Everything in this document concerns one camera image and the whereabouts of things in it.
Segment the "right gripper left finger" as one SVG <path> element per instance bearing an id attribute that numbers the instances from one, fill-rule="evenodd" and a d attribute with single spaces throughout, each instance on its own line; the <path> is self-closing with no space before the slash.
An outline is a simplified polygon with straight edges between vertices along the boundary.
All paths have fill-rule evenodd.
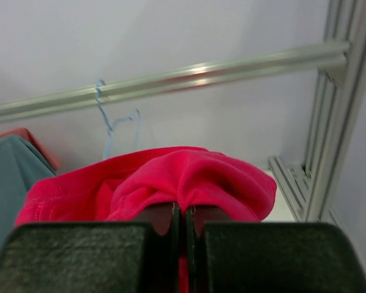
<path id="1" fill-rule="evenodd" d="M 0 252 L 0 292 L 177 292 L 180 209 L 128 222 L 17 227 Z"/>

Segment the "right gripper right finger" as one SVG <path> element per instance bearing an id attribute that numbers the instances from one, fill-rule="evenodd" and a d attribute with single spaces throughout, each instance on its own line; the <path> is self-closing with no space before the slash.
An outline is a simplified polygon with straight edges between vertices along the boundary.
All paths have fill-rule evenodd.
<path id="1" fill-rule="evenodd" d="M 351 242 L 328 223 L 235 222 L 186 213 L 190 292 L 366 292 Z"/>

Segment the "red t shirt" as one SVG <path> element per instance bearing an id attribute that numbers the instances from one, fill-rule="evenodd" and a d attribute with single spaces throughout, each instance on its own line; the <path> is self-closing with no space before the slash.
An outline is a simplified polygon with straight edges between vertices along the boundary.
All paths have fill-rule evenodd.
<path id="1" fill-rule="evenodd" d="M 182 214 L 212 206 L 238 222 L 261 222 L 276 190 L 272 177 L 239 159 L 202 148 L 157 148 L 38 181 L 15 224 L 132 220 L 165 203 L 176 203 Z"/>

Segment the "light blue wire hanger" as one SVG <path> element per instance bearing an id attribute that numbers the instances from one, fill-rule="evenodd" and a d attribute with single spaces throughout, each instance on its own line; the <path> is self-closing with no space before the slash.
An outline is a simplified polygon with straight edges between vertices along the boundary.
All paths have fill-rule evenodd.
<path id="1" fill-rule="evenodd" d="M 99 79 L 97 83 L 95 84 L 95 101 L 97 103 L 97 107 L 102 115 L 104 125 L 106 127 L 107 131 L 107 140 L 104 145 L 104 151 L 102 153 L 102 160 L 106 160 L 110 157 L 111 149 L 113 145 L 113 135 L 114 132 L 117 130 L 119 125 L 132 121 L 136 124 L 136 130 L 135 130 L 135 136 L 134 136 L 134 151 L 138 151 L 140 149 L 140 133 L 142 130 L 142 115 L 140 111 L 135 108 L 133 113 L 131 113 L 129 116 L 126 117 L 119 117 L 114 119 L 113 122 L 111 122 L 108 118 L 108 115 L 104 111 L 102 107 L 102 90 L 101 87 L 105 86 L 106 83 L 103 79 Z"/>

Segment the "grey t shirt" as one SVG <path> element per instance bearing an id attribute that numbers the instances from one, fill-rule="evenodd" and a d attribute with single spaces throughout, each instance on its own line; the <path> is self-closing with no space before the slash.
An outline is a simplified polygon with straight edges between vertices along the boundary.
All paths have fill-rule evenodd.
<path id="1" fill-rule="evenodd" d="M 11 134 L 0 138 L 0 249 L 13 230 L 28 191 L 56 172 L 30 142 Z"/>

